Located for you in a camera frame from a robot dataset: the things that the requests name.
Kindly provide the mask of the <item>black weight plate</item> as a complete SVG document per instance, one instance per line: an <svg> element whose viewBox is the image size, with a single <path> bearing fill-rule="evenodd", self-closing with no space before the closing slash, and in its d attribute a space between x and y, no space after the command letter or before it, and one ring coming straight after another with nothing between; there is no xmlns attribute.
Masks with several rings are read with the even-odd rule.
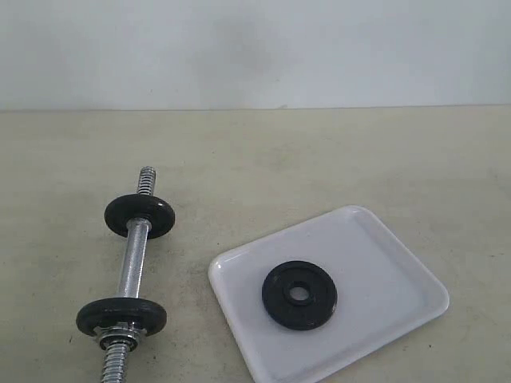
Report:
<svg viewBox="0 0 511 383"><path fill-rule="evenodd" d="M160 304L143 298L103 298L83 306L77 313L77 328L88 336L97 327L107 328L117 323L134 323L147 336L159 333L167 323L167 312Z"/></svg>
<svg viewBox="0 0 511 383"><path fill-rule="evenodd" d="M122 195L110 202L104 212L107 227L119 236L128 236L128 222L132 219L149 221L148 239L167 234L176 221L175 211L163 199L153 195Z"/></svg>
<svg viewBox="0 0 511 383"><path fill-rule="evenodd" d="M292 260L273 268L264 279L262 302L269 316L290 330L307 331L328 322L338 294L331 276L314 263Z"/></svg>

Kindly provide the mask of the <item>chrome dumbbell bar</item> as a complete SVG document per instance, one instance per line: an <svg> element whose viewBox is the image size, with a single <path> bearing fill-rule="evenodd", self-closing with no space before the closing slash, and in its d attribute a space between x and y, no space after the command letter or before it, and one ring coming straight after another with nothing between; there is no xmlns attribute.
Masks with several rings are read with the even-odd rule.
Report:
<svg viewBox="0 0 511 383"><path fill-rule="evenodd" d="M153 195L156 186L156 170L145 166L140 170L137 194ZM119 298L138 298L145 260L145 249L151 229L149 221L132 219L128 222L128 236L117 288ZM101 372L102 382L125 381L128 347L117 343L108 347Z"/></svg>

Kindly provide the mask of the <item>chrome star collar nut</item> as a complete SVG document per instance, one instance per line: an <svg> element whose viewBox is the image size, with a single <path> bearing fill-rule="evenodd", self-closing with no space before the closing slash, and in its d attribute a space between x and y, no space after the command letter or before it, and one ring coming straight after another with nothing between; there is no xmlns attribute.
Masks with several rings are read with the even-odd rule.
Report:
<svg viewBox="0 0 511 383"><path fill-rule="evenodd" d="M124 344L128 351L134 351L147 335L136 322L118 322L112 326L97 326L93 329L97 344L107 350L109 346L117 343Z"/></svg>

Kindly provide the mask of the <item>white rectangular tray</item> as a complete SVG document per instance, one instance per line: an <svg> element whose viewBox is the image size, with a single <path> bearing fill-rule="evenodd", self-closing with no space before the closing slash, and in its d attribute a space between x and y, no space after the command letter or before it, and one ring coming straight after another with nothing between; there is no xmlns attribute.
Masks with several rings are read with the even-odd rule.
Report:
<svg viewBox="0 0 511 383"><path fill-rule="evenodd" d="M331 319L307 331L279 325L263 306L267 274L292 260L333 279ZM317 382L441 316L440 281L371 211L347 206L218 255L208 277L256 382Z"/></svg>

